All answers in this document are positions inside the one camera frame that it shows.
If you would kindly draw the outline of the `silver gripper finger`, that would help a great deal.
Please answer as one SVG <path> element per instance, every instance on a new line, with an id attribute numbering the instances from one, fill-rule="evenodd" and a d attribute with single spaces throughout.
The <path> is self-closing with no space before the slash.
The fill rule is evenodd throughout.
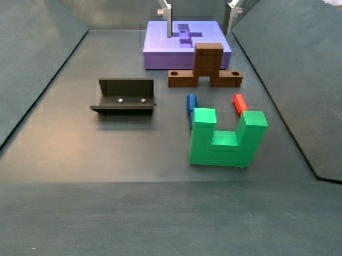
<path id="1" fill-rule="evenodd" d="M 243 8 L 240 7 L 242 3 L 243 3 L 243 0 L 231 0 L 227 3 L 226 34 L 230 34 L 234 26 L 234 21 L 236 17 L 243 13 Z"/>
<path id="2" fill-rule="evenodd" d="M 158 9 L 158 15 L 163 17 L 167 22 L 167 37 L 172 37 L 172 6 L 167 0 L 158 0 L 160 8 Z"/>

